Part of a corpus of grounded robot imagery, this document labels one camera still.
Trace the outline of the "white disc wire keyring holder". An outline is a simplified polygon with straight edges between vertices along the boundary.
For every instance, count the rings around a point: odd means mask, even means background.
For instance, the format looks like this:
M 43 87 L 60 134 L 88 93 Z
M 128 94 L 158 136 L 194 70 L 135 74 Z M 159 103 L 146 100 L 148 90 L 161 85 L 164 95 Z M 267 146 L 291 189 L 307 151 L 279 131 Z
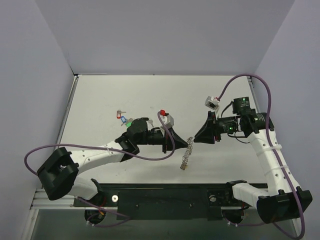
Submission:
M 180 165 L 180 169 L 181 170 L 185 170 L 188 166 L 188 160 L 189 160 L 189 157 L 191 156 L 192 154 L 192 151 L 193 151 L 193 143 L 194 143 L 194 138 L 191 136 L 187 139 L 187 148 L 185 150 L 185 153 L 183 154 L 182 156 L 182 163 Z

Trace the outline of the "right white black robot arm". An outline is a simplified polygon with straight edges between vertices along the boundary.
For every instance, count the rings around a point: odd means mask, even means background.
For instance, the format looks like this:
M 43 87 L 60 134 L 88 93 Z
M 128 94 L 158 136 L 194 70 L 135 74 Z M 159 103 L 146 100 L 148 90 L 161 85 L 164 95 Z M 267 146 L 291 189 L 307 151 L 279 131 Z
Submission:
M 309 190 L 302 190 L 290 172 L 278 144 L 273 123 L 265 112 L 251 108 L 248 97 L 235 98 L 233 116 L 218 116 L 220 101 L 209 96 L 205 105 L 210 108 L 207 119 L 194 137 L 194 142 L 214 144 L 222 134 L 242 132 L 253 147 L 267 182 L 267 191 L 244 180 L 231 181 L 223 192 L 224 201 L 230 205 L 242 201 L 255 209 L 266 223 L 297 219 L 313 200 Z

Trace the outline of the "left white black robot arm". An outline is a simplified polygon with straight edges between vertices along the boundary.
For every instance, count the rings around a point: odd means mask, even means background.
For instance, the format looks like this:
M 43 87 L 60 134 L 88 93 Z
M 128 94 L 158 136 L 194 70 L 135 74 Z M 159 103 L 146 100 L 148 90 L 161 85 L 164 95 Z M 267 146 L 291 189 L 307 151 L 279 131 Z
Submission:
M 57 148 L 37 170 L 49 200 L 55 201 L 71 195 L 97 206 L 103 200 L 99 183 L 93 178 L 82 178 L 80 175 L 83 172 L 137 157 L 140 145 L 159 145 L 163 153 L 187 148 L 188 143 L 173 129 L 173 118 L 165 115 L 160 120 L 160 127 L 148 129 L 148 119 L 137 118 L 120 137 L 99 147 L 80 147 L 75 151 L 68 151 L 65 147 Z

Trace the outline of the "black tag silver key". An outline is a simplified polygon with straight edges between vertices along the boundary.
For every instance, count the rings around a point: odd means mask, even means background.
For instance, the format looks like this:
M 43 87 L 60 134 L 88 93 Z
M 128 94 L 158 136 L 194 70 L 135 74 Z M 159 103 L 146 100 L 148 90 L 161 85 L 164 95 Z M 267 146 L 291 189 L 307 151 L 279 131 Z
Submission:
M 152 127 L 154 127 L 154 125 L 153 125 L 153 120 L 152 120 L 152 119 L 149 119 L 149 120 L 148 120 L 148 123 L 149 123 Z

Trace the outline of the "green key tag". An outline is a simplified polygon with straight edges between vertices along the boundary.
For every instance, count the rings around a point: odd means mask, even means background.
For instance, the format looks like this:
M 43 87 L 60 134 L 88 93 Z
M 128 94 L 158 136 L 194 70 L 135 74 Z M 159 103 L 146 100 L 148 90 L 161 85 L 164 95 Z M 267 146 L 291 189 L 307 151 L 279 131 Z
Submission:
M 125 124 L 125 126 L 126 126 L 126 127 L 130 127 L 131 124 L 132 124 L 132 121 L 128 121 L 128 122 Z

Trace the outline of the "blue key tag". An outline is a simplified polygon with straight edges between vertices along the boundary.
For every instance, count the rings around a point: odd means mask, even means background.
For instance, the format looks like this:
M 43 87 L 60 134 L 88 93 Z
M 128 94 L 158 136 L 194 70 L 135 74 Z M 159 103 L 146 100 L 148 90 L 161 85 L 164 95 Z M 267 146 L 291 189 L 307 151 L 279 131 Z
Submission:
M 123 126 L 128 121 L 124 116 L 122 116 L 120 120 L 122 122 L 121 126 Z

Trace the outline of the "red tag key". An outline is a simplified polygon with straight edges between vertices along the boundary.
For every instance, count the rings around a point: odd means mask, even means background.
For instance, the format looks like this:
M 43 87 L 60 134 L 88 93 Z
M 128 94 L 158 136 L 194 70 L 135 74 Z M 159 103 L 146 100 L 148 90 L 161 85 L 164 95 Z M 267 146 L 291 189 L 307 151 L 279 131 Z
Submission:
M 126 111 L 121 111 L 120 109 L 116 111 L 116 118 L 120 119 L 122 117 L 122 114 L 126 113 Z

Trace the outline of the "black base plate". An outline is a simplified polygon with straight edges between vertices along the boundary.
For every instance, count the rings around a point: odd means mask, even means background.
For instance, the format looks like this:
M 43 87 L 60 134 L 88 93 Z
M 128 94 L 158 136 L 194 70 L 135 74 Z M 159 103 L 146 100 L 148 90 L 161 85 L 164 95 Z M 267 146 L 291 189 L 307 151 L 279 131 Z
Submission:
M 91 203 L 117 213 L 117 220 L 220 220 L 242 217 L 249 205 L 234 199 L 225 183 L 102 183 Z

